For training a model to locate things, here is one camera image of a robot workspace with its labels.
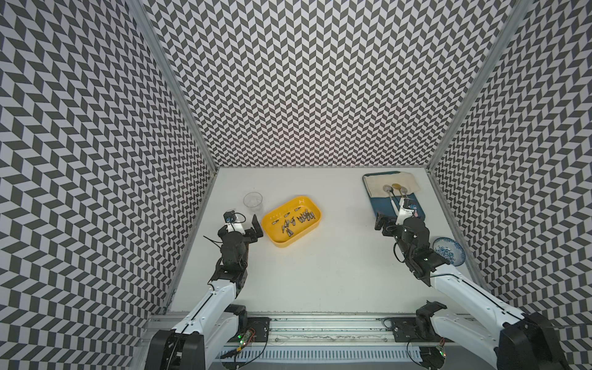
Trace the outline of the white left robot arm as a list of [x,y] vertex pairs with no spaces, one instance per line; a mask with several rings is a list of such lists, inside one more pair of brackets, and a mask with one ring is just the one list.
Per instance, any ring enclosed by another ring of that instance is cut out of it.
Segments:
[[245,332],[246,307],[234,302],[248,277],[249,246],[264,232],[256,216],[248,229],[236,222],[233,211],[224,220],[215,242],[220,259],[207,293],[183,320],[152,337],[145,369],[208,369],[226,343]]

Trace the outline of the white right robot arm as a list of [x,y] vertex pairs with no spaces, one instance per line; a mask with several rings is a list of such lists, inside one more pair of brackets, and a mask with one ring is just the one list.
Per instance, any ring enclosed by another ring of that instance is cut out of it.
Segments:
[[440,302],[427,302],[416,311],[416,331],[462,345],[496,369],[568,369],[561,341],[549,319],[527,314],[486,291],[430,247],[423,220],[399,220],[377,214],[375,229],[395,240],[394,252],[414,278],[461,305],[467,320]]

